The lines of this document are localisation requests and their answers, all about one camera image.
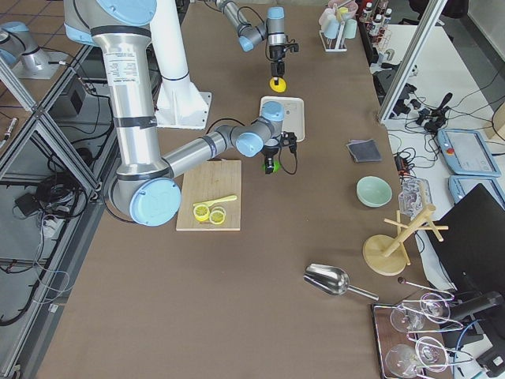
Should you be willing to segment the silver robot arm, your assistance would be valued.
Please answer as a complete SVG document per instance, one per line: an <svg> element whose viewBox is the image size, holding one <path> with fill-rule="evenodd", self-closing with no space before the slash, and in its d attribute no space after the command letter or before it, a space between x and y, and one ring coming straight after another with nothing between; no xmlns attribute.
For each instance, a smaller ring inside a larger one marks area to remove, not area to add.
<svg viewBox="0 0 505 379"><path fill-rule="evenodd" d="M279 141L284 107L269 101L247 126L219 126L162 154L159 127L201 129L211 102L190 79L175 3L67 1L64 11L68 38L103 53L122 158L110 199L135 223L173 218L181 204L175 179L186 171L228 148L252 157Z"/></svg>
<svg viewBox="0 0 505 379"><path fill-rule="evenodd" d="M285 79L285 62L287 52L299 52L299 45L294 39L289 39L285 33L285 11L281 6L274 6L267 10L264 20L253 26L245 17L242 9L234 1L215 1L217 9L226 16L238 34L238 42L243 51L251 51L266 40L265 54L271 65L271 79L269 86L277 93L284 93L287 88Z"/></svg>

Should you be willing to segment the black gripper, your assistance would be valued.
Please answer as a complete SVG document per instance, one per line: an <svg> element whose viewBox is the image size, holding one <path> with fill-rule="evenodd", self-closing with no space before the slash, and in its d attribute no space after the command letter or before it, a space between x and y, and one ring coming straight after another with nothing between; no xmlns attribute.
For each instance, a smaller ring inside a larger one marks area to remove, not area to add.
<svg viewBox="0 0 505 379"><path fill-rule="evenodd" d="M264 163L272 163L277 160L280 163L280 168L284 168L281 161L282 149L288 147L290 152L297 159L297 137L293 132L281 132L281 135L275 139L272 146L265 145L261 153L264 155ZM265 167L265 174L272 174L273 167Z"/></svg>
<svg viewBox="0 0 505 379"><path fill-rule="evenodd" d="M285 63L283 59L286 53L297 53L298 43L294 40L288 42L281 42L277 44L268 44L268 58L271 62L271 76L275 85L279 85L279 77L285 74Z"/></svg>

